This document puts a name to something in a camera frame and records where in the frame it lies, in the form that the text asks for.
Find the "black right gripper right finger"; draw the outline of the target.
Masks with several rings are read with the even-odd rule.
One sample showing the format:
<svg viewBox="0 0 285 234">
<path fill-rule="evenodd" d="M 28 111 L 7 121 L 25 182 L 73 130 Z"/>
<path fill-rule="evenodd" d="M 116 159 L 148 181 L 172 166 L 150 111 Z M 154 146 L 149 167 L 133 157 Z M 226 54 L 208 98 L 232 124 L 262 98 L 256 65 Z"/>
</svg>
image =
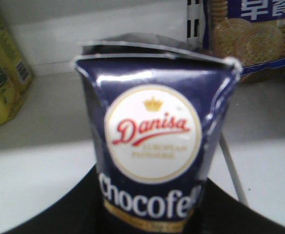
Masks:
<svg viewBox="0 0 285 234">
<path fill-rule="evenodd" d="M 186 222 L 184 234 L 285 234 L 278 224 L 237 201 L 213 181 L 201 183 L 198 207 Z"/>
</svg>

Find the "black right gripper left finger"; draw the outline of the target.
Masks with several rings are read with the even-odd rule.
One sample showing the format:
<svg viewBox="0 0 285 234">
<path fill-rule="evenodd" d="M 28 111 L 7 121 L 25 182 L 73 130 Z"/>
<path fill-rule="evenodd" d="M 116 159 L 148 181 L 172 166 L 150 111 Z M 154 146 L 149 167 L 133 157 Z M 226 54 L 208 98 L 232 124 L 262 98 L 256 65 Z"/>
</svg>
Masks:
<svg viewBox="0 0 285 234">
<path fill-rule="evenodd" d="M 101 234 L 102 201 L 93 167 L 58 202 L 9 234 Z"/>
</svg>

